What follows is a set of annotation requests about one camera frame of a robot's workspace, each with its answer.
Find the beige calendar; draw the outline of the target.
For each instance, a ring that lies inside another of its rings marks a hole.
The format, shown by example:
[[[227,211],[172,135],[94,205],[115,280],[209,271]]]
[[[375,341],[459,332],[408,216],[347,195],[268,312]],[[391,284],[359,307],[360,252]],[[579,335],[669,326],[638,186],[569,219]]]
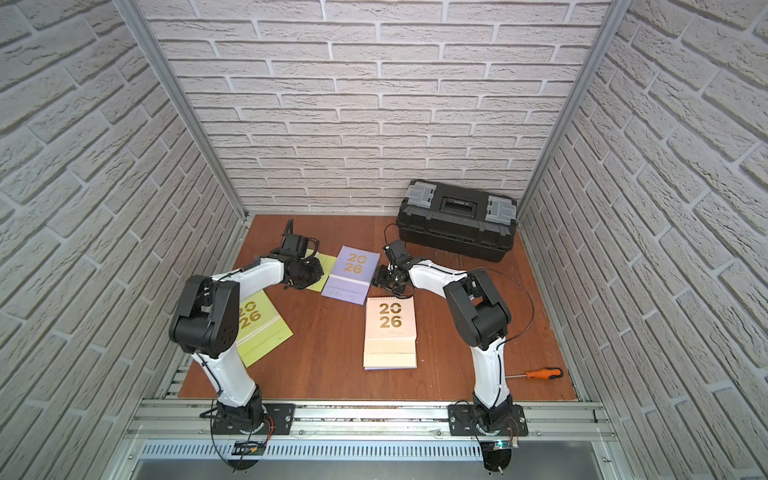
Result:
[[[368,297],[364,366],[416,366],[416,317],[412,298]]]

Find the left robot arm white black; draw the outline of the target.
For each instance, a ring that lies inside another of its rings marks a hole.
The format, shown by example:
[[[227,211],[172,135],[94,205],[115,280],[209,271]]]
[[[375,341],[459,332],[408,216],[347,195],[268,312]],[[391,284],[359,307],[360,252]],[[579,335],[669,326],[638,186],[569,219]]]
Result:
[[[260,390],[237,352],[239,305],[273,285],[304,290],[315,284],[324,274],[318,248],[318,239],[294,233],[288,221],[280,245],[267,255],[228,273],[193,275],[186,281],[169,338],[191,355],[214,387],[213,419],[246,433],[264,423]]]

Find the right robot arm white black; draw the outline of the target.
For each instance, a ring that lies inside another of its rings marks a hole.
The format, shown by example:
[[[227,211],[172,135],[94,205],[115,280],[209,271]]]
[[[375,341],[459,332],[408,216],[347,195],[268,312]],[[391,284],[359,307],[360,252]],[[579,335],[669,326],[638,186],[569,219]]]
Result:
[[[384,253],[389,264],[378,268],[374,286],[398,298],[412,286],[446,300],[459,336],[471,348],[474,416],[485,429],[495,428],[509,415],[513,400],[503,350],[511,313],[494,283],[481,270],[454,270],[414,257],[401,240],[386,245]]]

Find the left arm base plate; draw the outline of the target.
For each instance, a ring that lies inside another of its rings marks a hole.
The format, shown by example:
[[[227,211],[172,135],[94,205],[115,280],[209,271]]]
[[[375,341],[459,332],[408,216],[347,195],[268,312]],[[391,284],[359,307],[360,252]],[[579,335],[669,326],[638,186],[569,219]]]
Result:
[[[293,403],[263,403],[261,401],[243,407],[230,407],[218,402],[209,414],[214,435],[254,434],[288,435],[296,411]]]

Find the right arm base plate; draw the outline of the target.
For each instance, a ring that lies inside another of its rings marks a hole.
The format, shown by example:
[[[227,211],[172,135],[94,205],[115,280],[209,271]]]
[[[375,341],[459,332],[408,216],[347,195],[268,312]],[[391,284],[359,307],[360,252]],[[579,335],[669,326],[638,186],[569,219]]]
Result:
[[[459,401],[447,406],[452,436],[525,437],[529,435],[523,408],[509,399],[490,410],[482,404]]]

